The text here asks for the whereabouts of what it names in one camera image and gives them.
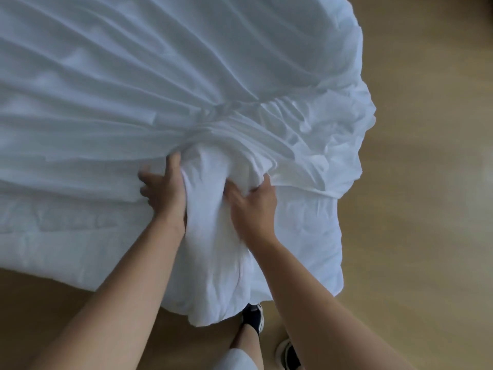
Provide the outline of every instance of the sneaker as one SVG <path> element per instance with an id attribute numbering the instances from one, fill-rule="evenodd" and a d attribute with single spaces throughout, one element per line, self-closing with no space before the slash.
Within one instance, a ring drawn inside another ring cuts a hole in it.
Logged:
<path id="1" fill-rule="evenodd" d="M 286 339 L 278 345 L 275 357 L 279 369 L 296 370 L 301 366 L 290 339 Z"/>
<path id="2" fill-rule="evenodd" d="M 243 324 L 252 326 L 257 334 L 260 334 L 264 329 L 264 311 L 262 305 L 248 304 L 242 312 Z"/>

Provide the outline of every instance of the black shoe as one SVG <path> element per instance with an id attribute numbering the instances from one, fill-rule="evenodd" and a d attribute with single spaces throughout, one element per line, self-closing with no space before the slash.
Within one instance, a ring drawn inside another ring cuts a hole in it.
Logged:
<path id="1" fill-rule="evenodd" d="M 252 326 L 257 334 L 260 334 L 264 329 L 264 311 L 262 305 L 250 305 L 248 304 L 243 309 L 243 324 Z"/>
<path id="2" fill-rule="evenodd" d="M 290 339 L 278 345 L 275 356 L 276 364 L 282 370 L 296 370 L 301 366 Z"/>

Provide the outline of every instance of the floor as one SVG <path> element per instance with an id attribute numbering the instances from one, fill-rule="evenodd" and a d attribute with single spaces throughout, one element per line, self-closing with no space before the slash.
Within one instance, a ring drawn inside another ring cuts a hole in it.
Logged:
<path id="1" fill-rule="evenodd" d="M 342 198 L 340 300 L 417 368 L 493 364 L 493 15 L 487 0 L 350 0 L 377 124 Z M 0 270 L 0 368 L 29 360 L 89 297 Z M 265 306 L 266 369 L 285 332 Z M 237 327 L 161 311 L 139 369 L 207 368 Z"/>

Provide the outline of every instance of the shorts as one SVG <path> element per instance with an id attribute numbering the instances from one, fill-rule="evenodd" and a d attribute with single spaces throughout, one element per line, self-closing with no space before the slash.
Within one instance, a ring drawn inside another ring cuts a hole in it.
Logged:
<path id="1" fill-rule="evenodd" d="M 258 370 L 258 368 L 248 354 L 241 349 L 231 348 L 213 370 Z"/>

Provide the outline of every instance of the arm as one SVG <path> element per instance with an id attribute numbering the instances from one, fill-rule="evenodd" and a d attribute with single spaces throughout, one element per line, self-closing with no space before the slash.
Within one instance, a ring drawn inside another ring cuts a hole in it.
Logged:
<path id="1" fill-rule="evenodd" d="M 277 200 L 268 175 L 249 196 L 226 182 L 239 236 L 257 260 L 301 363 L 308 370 L 412 370 L 399 354 L 337 302 L 274 234 Z"/>
<path id="2" fill-rule="evenodd" d="M 154 209 L 151 223 L 32 370 L 137 368 L 185 233 L 179 163 L 174 154 L 164 176 L 139 173 Z"/>

